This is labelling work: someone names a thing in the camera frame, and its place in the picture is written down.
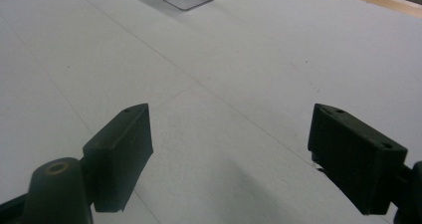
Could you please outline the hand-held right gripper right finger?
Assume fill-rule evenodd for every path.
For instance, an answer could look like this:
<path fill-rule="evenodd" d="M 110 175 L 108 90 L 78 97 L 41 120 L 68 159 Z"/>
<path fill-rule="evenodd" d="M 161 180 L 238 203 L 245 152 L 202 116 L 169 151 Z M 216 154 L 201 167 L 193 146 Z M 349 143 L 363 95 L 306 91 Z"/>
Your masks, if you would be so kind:
<path fill-rule="evenodd" d="M 407 149 L 348 112 L 314 106 L 308 150 L 312 160 L 363 215 L 382 215 Z"/>

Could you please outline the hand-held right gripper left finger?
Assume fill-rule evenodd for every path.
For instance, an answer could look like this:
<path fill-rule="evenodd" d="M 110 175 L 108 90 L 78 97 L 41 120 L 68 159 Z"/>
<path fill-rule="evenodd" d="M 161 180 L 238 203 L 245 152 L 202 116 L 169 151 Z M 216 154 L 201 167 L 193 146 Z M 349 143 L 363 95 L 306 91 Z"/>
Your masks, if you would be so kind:
<path fill-rule="evenodd" d="M 83 176 L 97 212 L 123 211 L 153 154 L 148 104 L 119 112 L 83 147 Z"/>

